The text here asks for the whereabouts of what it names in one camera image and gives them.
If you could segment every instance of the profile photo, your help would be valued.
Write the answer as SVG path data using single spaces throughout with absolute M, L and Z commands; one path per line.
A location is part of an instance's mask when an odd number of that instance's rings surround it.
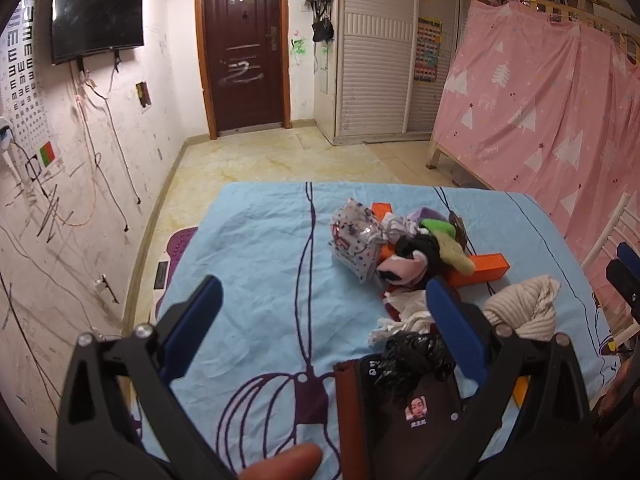
M 406 420 L 416 420 L 418 418 L 424 418 L 426 415 L 427 401 L 424 399 L 424 396 L 411 399 L 409 405 L 404 409 Z

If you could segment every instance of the brown door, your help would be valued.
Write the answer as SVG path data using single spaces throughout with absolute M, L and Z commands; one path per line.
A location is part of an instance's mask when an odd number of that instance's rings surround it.
M 204 0 L 219 131 L 282 122 L 280 0 Z

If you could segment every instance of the white chair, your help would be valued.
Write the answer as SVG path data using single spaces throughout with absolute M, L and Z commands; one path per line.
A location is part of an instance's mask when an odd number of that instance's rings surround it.
M 607 258 L 610 260 L 615 259 L 614 254 L 616 254 L 616 248 L 618 244 L 622 241 L 625 241 L 629 244 L 636 254 L 640 255 L 640 251 L 638 250 L 638 243 L 632 242 L 629 236 L 623 231 L 623 229 L 627 229 L 631 232 L 636 240 L 640 240 L 640 234 L 635 227 L 632 227 L 630 224 L 632 221 L 636 222 L 636 227 L 640 224 L 640 219 L 635 215 L 635 213 L 629 211 L 628 204 L 631 200 L 631 195 L 629 193 L 623 193 L 622 197 L 620 197 L 620 201 L 618 205 L 613 211 L 609 222 L 607 223 L 604 231 L 589 251 L 589 254 L 585 257 L 585 259 L 580 264 L 580 268 L 584 271 L 589 267 L 593 261 L 597 258 L 600 251 L 607 255 Z M 614 234 L 620 238 L 620 240 L 616 240 L 614 238 Z M 619 334 L 614 335 L 614 341 L 616 345 L 621 345 L 622 343 L 628 341 L 637 333 L 640 332 L 640 324 L 634 319 L 633 323 L 630 327 L 626 328 Z

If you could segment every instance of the blue gripper pad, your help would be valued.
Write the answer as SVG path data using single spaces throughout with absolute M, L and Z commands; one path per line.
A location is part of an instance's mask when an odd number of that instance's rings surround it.
M 640 280 L 640 257 L 636 252 L 626 242 L 622 242 L 618 245 L 616 253 L 625 267 L 631 271 L 636 279 Z
M 488 341 L 483 341 L 476 333 L 467 316 L 475 317 L 471 311 L 475 309 L 487 325 L 489 322 L 477 307 L 460 304 L 453 297 L 449 285 L 439 276 L 427 282 L 426 291 L 427 308 L 449 351 L 465 377 L 475 380 L 480 386 L 489 374 Z
M 158 332 L 163 335 L 165 327 L 172 329 L 161 341 L 163 359 L 158 374 L 166 384 L 187 373 L 222 303 L 220 280 L 207 276 L 186 302 L 172 305 L 162 316 Z

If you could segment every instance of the door frame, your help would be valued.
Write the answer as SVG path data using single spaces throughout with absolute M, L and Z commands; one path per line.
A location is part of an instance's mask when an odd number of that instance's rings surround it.
M 216 126 L 216 111 L 213 102 L 213 91 L 209 76 L 209 61 L 207 60 L 207 45 L 205 35 L 204 0 L 195 0 L 196 10 L 196 43 L 198 45 L 198 65 L 202 82 L 202 97 L 207 114 L 209 138 L 218 138 Z M 291 128 L 291 97 L 289 89 L 289 0 L 280 0 L 280 65 L 282 70 L 282 126 Z

